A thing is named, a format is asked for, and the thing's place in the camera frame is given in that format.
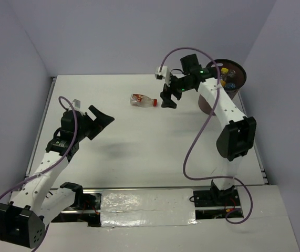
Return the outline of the red cap clear bottle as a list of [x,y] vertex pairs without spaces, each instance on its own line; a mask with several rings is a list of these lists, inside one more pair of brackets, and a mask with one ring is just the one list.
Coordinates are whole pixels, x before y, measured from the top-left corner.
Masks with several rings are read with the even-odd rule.
[[148,108],[148,107],[156,107],[158,104],[157,99],[149,98],[143,94],[132,94],[130,97],[130,104],[132,106]]

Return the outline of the yellow cap orange label bottle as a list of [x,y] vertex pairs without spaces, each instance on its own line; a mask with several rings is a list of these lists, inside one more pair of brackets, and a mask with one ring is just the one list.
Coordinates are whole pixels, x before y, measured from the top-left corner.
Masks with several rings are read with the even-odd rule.
[[220,83],[224,87],[226,85],[226,77],[228,75],[229,70],[227,68],[222,67],[220,73]]

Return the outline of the blue label white cap bottle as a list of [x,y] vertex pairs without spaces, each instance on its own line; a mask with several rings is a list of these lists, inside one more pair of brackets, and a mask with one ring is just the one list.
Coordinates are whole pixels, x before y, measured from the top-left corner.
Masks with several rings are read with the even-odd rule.
[[236,84],[233,82],[226,83],[225,87],[226,90],[235,90],[236,89]]

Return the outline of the small blue label bottle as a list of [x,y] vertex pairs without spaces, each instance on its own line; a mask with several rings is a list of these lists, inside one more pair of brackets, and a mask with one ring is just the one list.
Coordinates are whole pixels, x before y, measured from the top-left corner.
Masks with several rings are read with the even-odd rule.
[[236,79],[237,78],[237,73],[235,70],[231,69],[228,73],[227,73],[227,77],[230,79]]

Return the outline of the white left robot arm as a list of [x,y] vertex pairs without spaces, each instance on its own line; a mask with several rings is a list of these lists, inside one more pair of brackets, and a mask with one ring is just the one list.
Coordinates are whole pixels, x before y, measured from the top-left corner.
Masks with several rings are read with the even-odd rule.
[[52,220],[64,209],[79,209],[85,202],[83,187],[65,182],[50,192],[54,182],[79,150],[84,138],[92,140],[114,118],[94,106],[89,110],[96,117],[78,109],[63,113],[60,127],[48,142],[35,174],[20,187],[8,204],[0,203],[0,240],[34,249],[42,242]]

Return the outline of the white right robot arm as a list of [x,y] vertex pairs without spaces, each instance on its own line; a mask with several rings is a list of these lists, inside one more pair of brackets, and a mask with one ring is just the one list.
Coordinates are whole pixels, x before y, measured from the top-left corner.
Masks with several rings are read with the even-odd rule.
[[175,109],[177,104],[172,100],[180,100],[182,94],[195,90],[209,105],[207,122],[216,116],[220,123],[221,132],[216,140],[216,149],[224,161],[223,170],[219,176],[211,176],[210,199],[215,205],[227,201],[233,190],[237,171],[242,158],[253,147],[257,122],[253,117],[246,116],[234,104],[222,83],[227,76],[219,68],[216,61],[203,68],[195,54],[181,58],[182,77],[171,73],[165,65],[160,65],[155,77],[164,80],[160,93],[163,108]]

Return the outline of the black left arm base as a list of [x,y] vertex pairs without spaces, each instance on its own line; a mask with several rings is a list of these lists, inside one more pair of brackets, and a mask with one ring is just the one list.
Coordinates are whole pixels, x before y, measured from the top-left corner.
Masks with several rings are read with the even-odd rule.
[[100,227],[100,193],[84,193],[81,185],[65,182],[60,188],[70,189],[75,192],[75,198],[72,205],[65,209],[65,213],[60,213],[62,222],[85,222],[89,227]]

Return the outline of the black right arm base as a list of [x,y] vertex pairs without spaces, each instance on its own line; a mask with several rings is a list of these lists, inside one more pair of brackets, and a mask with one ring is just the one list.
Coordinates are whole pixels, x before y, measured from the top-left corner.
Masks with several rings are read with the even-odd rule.
[[224,192],[208,189],[197,190],[189,200],[194,203],[195,207],[238,207],[241,205],[238,191],[230,188]]

